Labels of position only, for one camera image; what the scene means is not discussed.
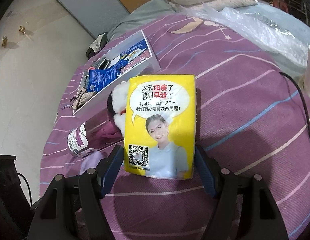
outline white fluffy toy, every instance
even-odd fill
[[[107,109],[114,118],[115,125],[125,134],[126,103],[129,82],[118,84],[110,93],[107,100]]]

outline purple bedsheet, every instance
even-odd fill
[[[259,47],[233,30],[210,23],[188,32],[184,26],[195,21],[182,15],[166,16],[140,29],[156,54],[160,73],[196,75],[197,142],[222,167],[236,174],[263,176],[289,239],[294,240],[310,221],[310,140],[301,99]],[[180,34],[168,32],[176,30]],[[69,99],[76,95],[90,62],[134,32],[108,43],[72,77],[44,148],[41,196],[56,174],[78,175],[81,165],[82,169],[94,166],[111,152],[113,146],[84,159],[67,153],[66,136],[88,117],[73,117]],[[308,97],[306,102],[310,113]],[[106,102],[99,107],[105,108]],[[199,239],[215,205],[204,194],[196,171],[193,179],[175,181],[137,176],[123,169],[101,203],[117,240]],[[78,222],[83,224],[80,214]]]

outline qr code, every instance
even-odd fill
[[[148,147],[128,145],[129,164],[148,167]]]

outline pink water bottle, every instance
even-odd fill
[[[67,145],[72,155],[84,157],[122,139],[120,130],[104,109],[72,130],[67,137]]]

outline gray cloth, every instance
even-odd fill
[[[162,15],[175,14],[173,7],[167,0],[151,0],[130,15],[121,20],[108,34],[108,41],[123,35],[125,32],[136,29]]]

